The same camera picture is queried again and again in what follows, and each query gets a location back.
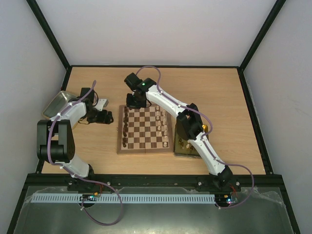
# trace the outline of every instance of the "wooden tabletop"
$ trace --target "wooden tabletop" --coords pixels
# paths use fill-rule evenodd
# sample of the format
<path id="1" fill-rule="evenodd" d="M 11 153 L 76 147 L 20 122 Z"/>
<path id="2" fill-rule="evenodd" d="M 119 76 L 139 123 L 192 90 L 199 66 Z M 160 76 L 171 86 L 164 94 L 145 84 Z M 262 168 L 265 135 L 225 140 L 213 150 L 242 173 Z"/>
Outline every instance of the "wooden tabletop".
<path id="1" fill-rule="evenodd" d="M 78 124 L 73 130 L 76 153 L 91 164 L 96 174 L 208 174 L 202 159 L 175 157 L 173 153 L 117 155 L 118 107 L 126 103 L 130 89 L 123 82 L 138 68 L 74 67 L 67 92 L 80 94 L 82 87 L 91 87 L 99 98 L 107 98 L 106 110 L 112 111 L 110 125 Z M 227 163 L 247 166 L 254 174 L 265 174 L 254 130 L 240 85 L 238 73 L 232 68 L 161 68 L 160 86 L 185 103 L 195 103 L 207 115 L 214 129 L 209 141 L 220 158 Z M 155 69 L 143 69 L 139 75 L 158 78 Z M 231 167 L 234 174 L 248 174 L 240 167 Z M 58 166 L 45 163 L 43 173 L 66 173 Z"/>

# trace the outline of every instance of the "black frame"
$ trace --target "black frame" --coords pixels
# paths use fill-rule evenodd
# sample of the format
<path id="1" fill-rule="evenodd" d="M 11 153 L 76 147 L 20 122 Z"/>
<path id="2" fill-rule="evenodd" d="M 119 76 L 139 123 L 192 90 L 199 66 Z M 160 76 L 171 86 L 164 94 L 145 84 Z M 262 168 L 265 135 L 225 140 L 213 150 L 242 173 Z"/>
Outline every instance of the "black frame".
<path id="1" fill-rule="evenodd" d="M 141 67 L 142 65 L 70 65 L 68 60 L 66 59 L 65 54 L 63 53 L 57 39 L 55 38 L 48 22 L 46 21 L 43 13 L 41 12 L 36 0 L 26 0 L 32 9 L 34 15 L 36 16 L 39 24 L 44 30 L 46 36 L 48 37 L 51 45 L 55 49 L 56 54 L 59 59 L 63 63 L 66 74 L 64 77 L 64 81 L 61 89 L 66 90 L 68 80 L 70 78 L 70 74 L 73 67 Z M 296 222 L 293 209 L 285 188 L 285 184 L 281 175 L 274 175 L 273 169 L 271 166 L 271 162 L 268 156 L 268 152 L 263 140 L 263 136 L 261 133 L 261 129 L 259 127 L 258 119 L 255 114 L 254 106 L 252 103 L 252 99 L 248 90 L 248 86 L 246 83 L 246 79 L 244 76 L 244 70 L 246 69 L 248 63 L 252 59 L 254 53 L 265 37 L 267 31 L 270 26 L 274 22 L 274 19 L 278 15 L 282 6 L 284 5 L 286 0 L 277 0 L 270 11 L 267 19 L 265 20 L 263 26 L 261 27 L 258 35 L 256 36 L 254 42 L 252 43 L 248 53 L 246 54 L 243 62 L 239 67 L 237 66 L 157 66 L 159 68 L 236 68 L 239 79 L 241 82 L 242 90 L 244 93 L 244 97 L 246 100 L 246 104 L 248 107 L 248 111 L 251 117 L 253 130 L 255 133 L 255 137 L 259 146 L 259 151 L 261 154 L 262 162 L 265 168 L 266 175 L 254 175 L 255 185 L 258 187 L 278 187 L 281 191 L 282 198 L 286 205 L 286 209 L 288 212 L 288 216 L 290 218 L 290 222 L 292 225 L 292 229 L 294 233 L 299 234 L 300 230 L 298 224 Z M 24 187 L 21 191 L 17 206 L 15 208 L 9 229 L 7 233 L 13 233 L 20 210 L 22 208 L 26 192 L 29 186 L 69 186 L 69 181 L 72 179 L 69 175 L 59 175 L 59 174 L 42 174 L 44 161 L 40 160 L 38 162 L 38 166 L 36 168 L 36 172 L 33 174 L 28 174 Z M 217 191 L 212 187 L 199 186 L 199 181 L 209 181 L 210 175 L 95 175 L 95 180 L 103 181 L 103 182 L 111 182 L 111 185 L 116 188 L 121 187 L 176 187 L 175 183 L 178 184 L 179 187 L 183 187 L 186 189 L 196 189 L 199 191 L 209 191 L 212 194 L 225 194 L 227 191 Z M 234 175 L 234 180 L 240 182 L 241 187 L 251 187 L 251 177 L 249 175 Z"/>

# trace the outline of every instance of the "robotic arm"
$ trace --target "robotic arm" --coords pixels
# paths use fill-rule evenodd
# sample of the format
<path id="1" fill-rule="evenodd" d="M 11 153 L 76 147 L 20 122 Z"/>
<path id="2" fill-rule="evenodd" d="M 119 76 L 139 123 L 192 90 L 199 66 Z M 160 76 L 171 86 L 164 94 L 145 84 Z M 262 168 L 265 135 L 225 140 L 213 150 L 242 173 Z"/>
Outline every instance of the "robotic arm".
<path id="1" fill-rule="evenodd" d="M 77 102 L 79 97 L 71 100 L 56 116 L 40 120 L 37 124 L 37 156 L 52 164 L 66 168 L 72 177 L 80 176 L 87 177 L 93 173 L 92 167 L 82 161 L 75 153 L 75 143 L 73 138 L 72 128 L 81 118 L 87 118 L 89 123 L 105 123 L 110 124 L 114 121 L 112 112 L 103 110 L 107 106 L 108 100 L 104 99 L 99 105 L 93 105 L 94 90 L 90 88 L 82 88 L 80 97 L 87 95 L 81 102 Z M 48 158 L 48 140 L 49 133 L 52 131 L 52 136 L 58 135 L 58 139 L 50 139 L 50 155 L 51 161 Z"/>
<path id="2" fill-rule="evenodd" d="M 202 128 L 200 115 L 185 109 L 188 107 L 198 111 L 195 104 L 187 105 L 157 87 L 150 78 L 142 81 L 134 73 L 125 79 L 125 83 L 133 91 L 127 95 L 127 106 L 133 109 L 146 108 L 146 101 L 152 101 L 161 106 L 176 118 L 176 130 L 181 138 L 189 140 L 196 148 L 211 174 L 217 176 L 217 186 L 222 187 L 231 178 L 232 171 L 228 166 L 219 163 L 222 160 L 212 148 Z"/>

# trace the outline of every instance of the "white wall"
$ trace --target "white wall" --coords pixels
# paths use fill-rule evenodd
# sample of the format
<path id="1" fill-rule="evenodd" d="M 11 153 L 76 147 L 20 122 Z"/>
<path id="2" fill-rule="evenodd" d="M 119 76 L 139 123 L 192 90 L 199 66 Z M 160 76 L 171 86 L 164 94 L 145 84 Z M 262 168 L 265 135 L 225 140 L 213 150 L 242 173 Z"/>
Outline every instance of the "white wall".
<path id="1" fill-rule="evenodd" d="M 27 173 L 35 172 L 37 122 L 65 69 L 25 0 L 0 1 L 0 233 Z"/>
<path id="2" fill-rule="evenodd" d="M 312 1 L 286 1 L 245 75 L 274 172 L 312 230 Z"/>
<path id="3" fill-rule="evenodd" d="M 275 0 L 38 0 L 70 64 L 239 66 Z"/>

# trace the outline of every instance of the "wooden chessboard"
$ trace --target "wooden chessboard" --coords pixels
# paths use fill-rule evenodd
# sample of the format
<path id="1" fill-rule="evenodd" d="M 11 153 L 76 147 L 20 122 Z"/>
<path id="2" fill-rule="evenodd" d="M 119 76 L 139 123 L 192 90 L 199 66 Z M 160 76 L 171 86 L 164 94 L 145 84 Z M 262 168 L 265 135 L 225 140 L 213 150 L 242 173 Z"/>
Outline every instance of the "wooden chessboard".
<path id="1" fill-rule="evenodd" d="M 173 152 L 170 114 L 156 104 L 130 110 L 119 106 L 117 154 Z"/>

